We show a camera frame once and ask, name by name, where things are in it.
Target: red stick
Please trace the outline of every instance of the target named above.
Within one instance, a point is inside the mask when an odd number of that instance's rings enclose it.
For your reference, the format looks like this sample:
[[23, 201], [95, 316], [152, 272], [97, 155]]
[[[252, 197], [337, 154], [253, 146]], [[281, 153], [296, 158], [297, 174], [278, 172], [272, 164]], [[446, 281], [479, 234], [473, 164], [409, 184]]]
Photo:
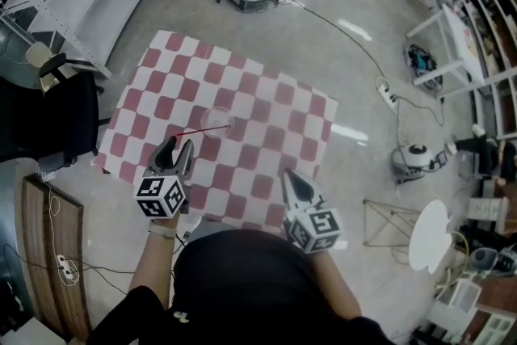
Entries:
[[223, 125], [222, 127], [198, 129], [197, 131], [190, 131], [189, 133], [176, 134], [176, 136], [179, 137], [180, 135], [188, 135], [188, 134], [193, 134], [193, 133], [202, 133], [203, 131], [210, 131], [212, 129], [221, 129], [221, 128], [228, 128], [228, 127], [229, 127], [229, 125]]

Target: pink and white tablecloth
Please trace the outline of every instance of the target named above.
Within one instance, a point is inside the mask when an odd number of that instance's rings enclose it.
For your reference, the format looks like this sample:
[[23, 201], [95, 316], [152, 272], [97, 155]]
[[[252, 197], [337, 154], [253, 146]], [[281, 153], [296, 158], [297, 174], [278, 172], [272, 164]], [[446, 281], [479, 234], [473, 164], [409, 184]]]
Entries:
[[338, 102], [277, 70], [173, 32], [159, 31], [117, 104], [97, 166], [136, 184], [166, 137], [200, 129], [203, 113], [225, 107], [228, 137], [181, 137], [195, 146], [191, 208], [238, 228], [278, 233], [286, 167], [315, 177]]

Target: shoe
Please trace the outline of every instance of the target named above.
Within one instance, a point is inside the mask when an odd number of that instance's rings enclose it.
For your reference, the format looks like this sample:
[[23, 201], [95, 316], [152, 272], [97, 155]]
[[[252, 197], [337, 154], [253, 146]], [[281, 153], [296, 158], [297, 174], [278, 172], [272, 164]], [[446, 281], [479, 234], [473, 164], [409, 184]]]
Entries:
[[454, 144], [453, 142], [447, 143], [447, 149], [449, 150], [449, 153], [451, 153], [451, 155], [458, 154], [458, 149], [456, 148], [456, 144]]
[[472, 132], [474, 133], [474, 135], [479, 138], [479, 137], [483, 137], [484, 135], [486, 135], [486, 131], [481, 128], [479, 125], [477, 124], [474, 124], [472, 126]]

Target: hand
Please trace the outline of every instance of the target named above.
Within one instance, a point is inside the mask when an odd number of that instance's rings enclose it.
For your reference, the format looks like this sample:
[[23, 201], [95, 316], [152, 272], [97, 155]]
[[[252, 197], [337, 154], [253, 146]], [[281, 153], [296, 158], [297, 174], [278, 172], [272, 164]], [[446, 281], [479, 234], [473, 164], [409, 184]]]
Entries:
[[168, 229], [176, 229], [178, 227], [179, 212], [176, 213], [171, 219], [155, 219], [154, 222], [157, 225], [162, 225]]

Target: concrete floor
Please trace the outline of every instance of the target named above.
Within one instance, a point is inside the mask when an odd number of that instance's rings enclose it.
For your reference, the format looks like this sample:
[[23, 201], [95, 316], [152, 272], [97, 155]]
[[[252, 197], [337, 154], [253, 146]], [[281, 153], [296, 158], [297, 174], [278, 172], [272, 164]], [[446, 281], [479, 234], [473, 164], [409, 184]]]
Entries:
[[[431, 107], [440, 117], [439, 103], [411, 85], [401, 51], [405, 34], [429, 10], [419, 0], [297, 0], [312, 11], [343, 26], [379, 62], [392, 91], [418, 105]], [[396, 188], [389, 156], [396, 146], [396, 116], [376, 92], [380, 73], [356, 44], [328, 23], [296, 5], [271, 4], [262, 14], [245, 15], [224, 0], [141, 0], [107, 67], [113, 72], [100, 98], [101, 117], [116, 106], [129, 74], [158, 29], [181, 32], [227, 48], [275, 67], [339, 102], [335, 123], [367, 136], [361, 143], [354, 134], [332, 133], [317, 181], [337, 207], [345, 227], [346, 250], [332, 250], [343, 277], [359, 299], [364, 315], [377, 320], [395, 342], [402, 342], [425, 316], [432, 301], [439, 271], [412, 271], [397, 263], [388, 249], [363, 246], [365, 198], [422, 209], [434, 199], [449, 208], [454, 222], [464, 215], [471, 187], [458, 176], [457, 159], [425, 179]], [[435, 152], [454, 134], [471, 135], [472, 111], [467, 94], [444, 104], [445, 125], [437, 125], [428, 111], [401, 104], [401, 129], [405, 139], [422, 142]], [[53, 184], [85, 205], [84, 259], [95, 266], [133, 270], [145, 244], [147, 220], [132, 200], [129, 184], [103, 175], [90, 166], [91, 156], [62, 171]], [[20, 174], [33, 165], [19, 164]], [[368, 225], [378, 224], [368, 217]], [[182, 229], [191, 223], [183, 220]], [[394, 241], [386, 230], [382, 237]], [[131, 276], [102, 271], [127, 290]], [[94, 325], [116, 305], [122, 295], [93, 271], [84, 275]]]

